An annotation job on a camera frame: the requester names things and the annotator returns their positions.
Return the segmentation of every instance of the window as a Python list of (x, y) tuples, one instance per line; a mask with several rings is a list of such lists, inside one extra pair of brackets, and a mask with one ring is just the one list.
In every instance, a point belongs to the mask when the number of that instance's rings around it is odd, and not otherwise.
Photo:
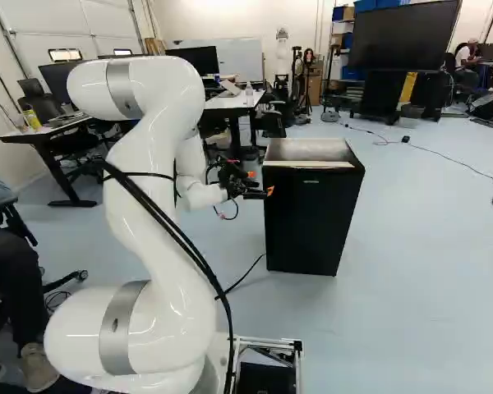
[(113, 53), (116, 56), (128, 56), (128, 55), (132, 55), (133, 54), (133, 52), (131, 51), (131, 49), (114, 49), (113, 50)]
[(71, 60), (82, 60), (82, 53), (79, 49), (74, 48), (61, 48), (61, 49), (49, 49), (49, 56), (54, 62), (69, 62)]

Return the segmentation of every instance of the black cabinet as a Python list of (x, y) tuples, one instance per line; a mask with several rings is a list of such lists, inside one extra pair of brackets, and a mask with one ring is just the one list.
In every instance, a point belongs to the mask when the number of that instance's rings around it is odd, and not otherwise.
[(335, 276), (365, 168), (345, 140), (272, 139), (263, 163), (267, 268)]

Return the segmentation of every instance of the laptop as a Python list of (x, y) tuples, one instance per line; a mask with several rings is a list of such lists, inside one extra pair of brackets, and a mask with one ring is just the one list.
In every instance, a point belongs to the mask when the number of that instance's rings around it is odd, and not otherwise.
[(227, 98), (227, 97), (237, 97), (241, 93), (241, 89), (239, 89), (235, 84), (230, 82), (229, 80), (222, 80), (219, 84), (224, 87), (226, 90), (218, 94), (218, 97)]
[(479, 48), (483, 62), (493, 60), (493, 44), (480, 44)]

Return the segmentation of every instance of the bottle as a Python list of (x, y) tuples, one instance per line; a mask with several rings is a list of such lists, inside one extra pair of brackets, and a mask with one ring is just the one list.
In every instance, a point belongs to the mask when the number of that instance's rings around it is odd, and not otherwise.
[(249, 107), (254, 105), (254, 89), (252, 88), (250, 81), (246, 83), (245, 95), (246, 105), (248, 105)]
[(24, 118), (27, 120), (27, 123), (34, 131), (37, 131), (40, 127), (42, 127), (35, 111), (33, 111), (33, 107), (29, 106), (28, 108), (25, 108), (22, 113), (24, 114)]

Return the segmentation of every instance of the large black screen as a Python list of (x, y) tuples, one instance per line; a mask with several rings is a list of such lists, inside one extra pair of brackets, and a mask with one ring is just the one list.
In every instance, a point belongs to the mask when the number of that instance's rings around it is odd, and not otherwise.
[(40, 73), (48, 84), (49, 90), (53, 97), (59, 103), (70, 103), (71, 99), (67, 93), (67, 76), (71, 70), (77, 67), (83, 61), (62, 62), (39, 66)]
[(215, 47), (168, 49), (166, 54), (182, 57), (196, 68), (200, 76), (219, 74), (219, 62)]
[(439, 70), (457, 15), (457, 0), (359, 12), (348, 65), (367, 70)]

